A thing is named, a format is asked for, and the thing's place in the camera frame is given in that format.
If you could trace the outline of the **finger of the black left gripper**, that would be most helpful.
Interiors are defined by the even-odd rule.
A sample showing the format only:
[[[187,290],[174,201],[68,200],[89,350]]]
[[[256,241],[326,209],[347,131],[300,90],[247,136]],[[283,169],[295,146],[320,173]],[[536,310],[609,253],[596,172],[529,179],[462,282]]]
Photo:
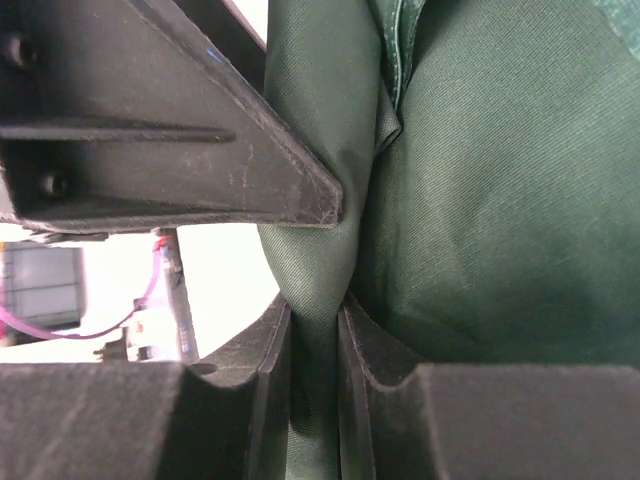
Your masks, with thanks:
[[[263,99],[230,1],[5,1],[1,219],[34,232],[329,228],[339,182]]]

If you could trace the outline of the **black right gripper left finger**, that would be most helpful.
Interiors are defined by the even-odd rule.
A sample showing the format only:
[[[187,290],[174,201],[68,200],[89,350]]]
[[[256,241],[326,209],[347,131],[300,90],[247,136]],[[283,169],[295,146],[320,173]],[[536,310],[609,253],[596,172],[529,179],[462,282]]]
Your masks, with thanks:
[[[5,479],[281,479],[289,306],[193,365],[5,364]]]

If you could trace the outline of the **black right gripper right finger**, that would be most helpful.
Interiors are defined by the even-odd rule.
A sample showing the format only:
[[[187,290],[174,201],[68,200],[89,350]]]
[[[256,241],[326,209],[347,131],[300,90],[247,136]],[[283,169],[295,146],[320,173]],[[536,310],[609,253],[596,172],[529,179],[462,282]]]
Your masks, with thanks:
[[[635,479],[627,367],[431,364],[353,298],[338,315],[346,479]]]

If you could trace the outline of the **dark green cloth napkin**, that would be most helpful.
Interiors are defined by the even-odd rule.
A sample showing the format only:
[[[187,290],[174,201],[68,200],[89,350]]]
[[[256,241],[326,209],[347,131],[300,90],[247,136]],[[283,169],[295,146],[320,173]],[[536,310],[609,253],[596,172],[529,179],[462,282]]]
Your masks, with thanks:
[[[290,479],[340,475],[347,294],[430,362],[639,363],[635,1],[273,1],[265,95],[344,191],[263,226]]]

